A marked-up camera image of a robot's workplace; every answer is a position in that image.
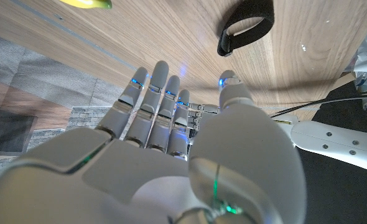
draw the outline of black surface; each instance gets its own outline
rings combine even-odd
[[[355,91],[349,83],[327,97]],[[361,100],[322,105],[313,120],[367,132],[367,112]],[[305,223],[367,223],[367,170],[301,149],[299,153],[307,180]]]
[[[0,156],[23,153],[36,117],[0,110]]]

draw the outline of wire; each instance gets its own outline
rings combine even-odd
[[[282,114],[286,114],[286,113],[290,113],[293,112],[295,110],[298,110],[300,108],[306,107],[306,106],[312,106],[312,105],[317,105],[317,104],[324,104],[324,103],[333,103],[333,102],[339,102],[339,101],[346,101],[346,100],[360,100],[360,99],[367,99],[367,92],[363,92],[361,93],[362,95],[357,95],[357,96],[346,96],[346,97],[340,97],[340,98],[332,98],[332,99],[322,99],[322,100],[317,100],[317,101],[313,101],[304,105],[300,105],[300,106],[295,106],[286,110],[282,110],[277,112],[275,115],[272,115],[271,118],[274,118],[276,116],[280,116]]]
[[[359,94],[360,94],[360,95],[365,95],[365,94],[367,94],[367,91],[365,91],[365,92],[360,92],[360,93],[354,93],[354,94],[348,95],[348,96],[346,96],[346,97],[344,97],[344,98],[359,96]],[[289,110],[291,110],[291,109],[292,109],[292,108],[288,108],[288,109],[285,109],[285,110],[282,110],[282,111],[276,112],[276,114],[278,114],[278,113],[283,113],[283,112],[289,111]]]

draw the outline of white robotic hand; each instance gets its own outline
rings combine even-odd
[[[187,90],[177,97],[176,76],[157,112],[167,74],[158,62],[123,141],[144,68],[95,129],[67,131],[5,168],[0,223],[303,223],[299,155],[235,74],[221,75],[218,114],[216,106],[189,104]],[[195,107],[212,116],[188,155]]]

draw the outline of wooden table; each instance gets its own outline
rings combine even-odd
[[[112,9],[79,9],[0,0],[0,37],[118,86],[138,67],[151,72],[165,60],[197,103],[218,104],[218,77],[234,70],[271,113],[326,97],[367,34],[365,0],[278,0],[272,30],[221,57],[221,22],[238,2],[114,0]],[[315,112],[295,114],[311,119]]]

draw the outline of black strap loop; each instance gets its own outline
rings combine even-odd
[[[253,17],[262,17],[264,19],[251,29],[241,34],[228,35],[226,33],[228,28],[233,24]],[[218,42],[218,54],[227,57],[232,54],[233,49],[237,49],[259,40],[272,29],[273,23],[274,10],[272,0],[244,0],[231,15],[223,28],[220,41]]]

